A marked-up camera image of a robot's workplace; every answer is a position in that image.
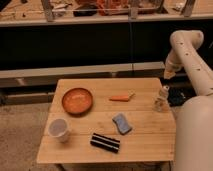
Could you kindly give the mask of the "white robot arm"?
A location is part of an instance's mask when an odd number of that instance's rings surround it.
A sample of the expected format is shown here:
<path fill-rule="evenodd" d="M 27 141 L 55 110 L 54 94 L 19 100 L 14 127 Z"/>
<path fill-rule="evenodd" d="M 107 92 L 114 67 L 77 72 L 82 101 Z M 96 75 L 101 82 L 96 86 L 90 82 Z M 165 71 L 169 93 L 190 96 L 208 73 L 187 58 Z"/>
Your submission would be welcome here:
<path fill-rule="evenodd" d="M 173 171 L 213 171 L 213 70 L 197 53 L 203 41 L 200 30 L 178 30 L 170 36 L 164 78 L 184 68 L 196 93 L 176 119 Z"/>

